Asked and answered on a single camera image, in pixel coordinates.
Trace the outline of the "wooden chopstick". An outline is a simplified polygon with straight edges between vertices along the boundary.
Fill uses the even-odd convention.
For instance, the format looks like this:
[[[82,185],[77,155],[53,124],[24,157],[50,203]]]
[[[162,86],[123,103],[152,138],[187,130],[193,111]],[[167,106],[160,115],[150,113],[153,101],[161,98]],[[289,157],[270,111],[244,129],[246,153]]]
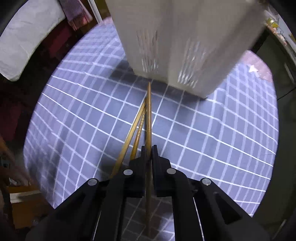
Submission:
[[[146,222],[146,234],[150,237],[151,233],[151,196],[152,196],[152,164],[151,164],[151,151],[152,151],[152,92],[151,83],[147,86],[146,97],[146,141],[145,147],[147,150],[147,171],[146,171],[146,190],[145,190],[145,222]]]
[[[133,121],[132,127],[130,128],[130,130],[128,132],[128,135],[127,135],[127,137],[125,139],[125,142],[124,142],[124,144],[123,144],[123,146],[121,148],[121,151],[119,153],[119,156],[118,156],[118,158],[116,160],[115,166],[112,169],[111,176],[110,176],[111,178],[113,176],[115,176],[118,173],[119,169],[121,168],[121,165],[122,165],[123,160],[125,158],[128,147],[130,146],[130,142],[132,141],[132,137],[134,135],[134,132],[135,132],[135,130],[137,128],[138,123],[140,123],[139,127],[138,127],[139,132],[141,133],[141,131],[142,131],[142,126],[144,124],[145,105],[146,105],[146,100],[144,100],[144,102],[140,106],[139,111],[138,111],[138,113],[137,113],[137,115],[136,115],[136,117],[135,117],[135,119]]]
[[[131,160],[135,159],[136,155],[137,155],[137,149],[138,149],[138,144],[139,144],[139,141],[140,141],[140,136],[141,136],[141,133],[142,133],[142,127],[144,125],[144,120],[145,120],[145,110],[144,110],[144,112],[142,114],[142,117],[141,117],[139,125],[138,125],[137,134],[135,136],[134,145],[133,145],[132,152],[131,152],[131,155],[130,155]]]

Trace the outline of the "white plastic utensil holder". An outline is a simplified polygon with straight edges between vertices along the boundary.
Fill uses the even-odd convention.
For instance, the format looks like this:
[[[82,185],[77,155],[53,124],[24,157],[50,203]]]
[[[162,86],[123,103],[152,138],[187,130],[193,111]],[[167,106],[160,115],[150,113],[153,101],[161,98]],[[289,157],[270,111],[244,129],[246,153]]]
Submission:
[[[263,30],[264,1],[107,1],[136,75],[201,98]]]

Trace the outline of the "purple checkered tablecloth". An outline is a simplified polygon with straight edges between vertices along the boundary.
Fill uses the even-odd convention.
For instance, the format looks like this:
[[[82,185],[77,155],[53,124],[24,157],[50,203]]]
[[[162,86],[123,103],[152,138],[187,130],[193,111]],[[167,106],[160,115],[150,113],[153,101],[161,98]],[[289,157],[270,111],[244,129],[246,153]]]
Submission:
[[[269,68],[248,51],[212,94],[200,98],[136,75],[113,23],[96,26],[69,51],[33,111],[25,167],[49,204],[55,210],[91,178],[111,179],[149,82],[152,147],[188,178],[211,179],[255,220],[278,147]],[[146,234],[146,171],[147,153],[144,196],[127,198],[120,240],[176,240],[171,197],[155,195],[153,175]]]

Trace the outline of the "white hanging sheet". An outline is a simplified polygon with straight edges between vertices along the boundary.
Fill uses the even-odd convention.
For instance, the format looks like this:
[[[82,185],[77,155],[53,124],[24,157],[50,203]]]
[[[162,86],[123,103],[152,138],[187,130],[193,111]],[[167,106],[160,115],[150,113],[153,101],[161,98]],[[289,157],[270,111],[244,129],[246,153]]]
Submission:
[[[58,1],[27,1],[1,34],[1,75],[17,81],[36,48],[64,20]]]

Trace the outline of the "purple checkered apron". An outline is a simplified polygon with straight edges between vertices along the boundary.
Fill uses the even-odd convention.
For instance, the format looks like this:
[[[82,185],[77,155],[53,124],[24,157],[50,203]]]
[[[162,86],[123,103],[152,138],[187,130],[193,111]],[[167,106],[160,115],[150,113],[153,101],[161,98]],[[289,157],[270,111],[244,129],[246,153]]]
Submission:
[[[76,31],[93,20],[92,15],[80,0],[58,0],[58,2],[73,30]]]

